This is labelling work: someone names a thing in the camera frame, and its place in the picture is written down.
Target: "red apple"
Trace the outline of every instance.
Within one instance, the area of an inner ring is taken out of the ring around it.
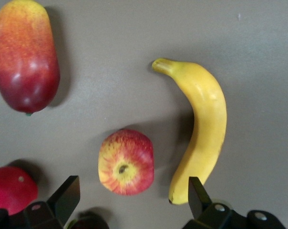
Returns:
[[[24,210],[37,196],[37,185],[24,170],[0,167],[0,208],[13,215]]]
[[[98,172],[100,182],[120,195],[135,195],[154,180],[154,150],[150,139],[129,129],[119,130],[102,143]]]
[[[49,16],[33,0],[0,10],[0,93],[20,112],[34,113],[54,98],[60,71]]]

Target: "screw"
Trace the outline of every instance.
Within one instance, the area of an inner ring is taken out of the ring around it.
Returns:
[[[20,177],[18,178],[18,180],[19,180],[20,182],[23,182],[23,181],[24,181],[24,177],[23,177],[23,176],[20,176]]]
[[[31,210],[35,211],[35,210],[38,210],[40,207],[41,207],[40,204],[36,204],[33,207],[31,207]]]
[[[263,220],[263,221],[267,220],[267,217],[261,212],[256,212],[256,213],[254,213],[254,215],[256,218],[258,218],[260,220]]]
[[[216,209],[217,211],[225,211],[225,210],[226,210],[225,207],[222,206],[221,204],[216,204],[216,205],[215,205],[215,209]]]

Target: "artificial fruit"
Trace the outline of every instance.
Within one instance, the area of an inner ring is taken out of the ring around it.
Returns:
[[[100,182],[120,195],[135,195],[154,180],[154,150],[150,139],[130,129],[122,129],[104,139],[99,152]]]
[[[34,113],[56,95],[60,70],[47,11],[34,0],[0,10],[0,93],[14,110]]]
[[[0,167],[0,208],[9,215],[24,210],[38,196],[38,187],[27,172],[18,167]]]
[[[226,134],[226,101],[215,77],[199,64],[160,58],[152,68],[173,78],[194,111],[190,143],[169,188],[169,201],[184,204],[189,177],[198,177],[204,184],[217,162]]]
[[[109,226],[100,215],[90,213],[72,220],[66,229],[109,229]]]

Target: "yellow banana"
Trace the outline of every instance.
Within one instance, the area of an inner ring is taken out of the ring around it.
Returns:
[[[184,204],[189,177],[204,184],[217,162],[226,135],[226,101],[217,80],[199,64],[160,58],[152,68],[174,79],[194,111],[192,137],[169,188],[169,201]]]

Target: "red mango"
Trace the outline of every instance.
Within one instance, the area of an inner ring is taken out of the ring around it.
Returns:
[[[56,95],[60,69],[47,11],[33,0],[0,10],[0,93],[14,110],[34,113]]]

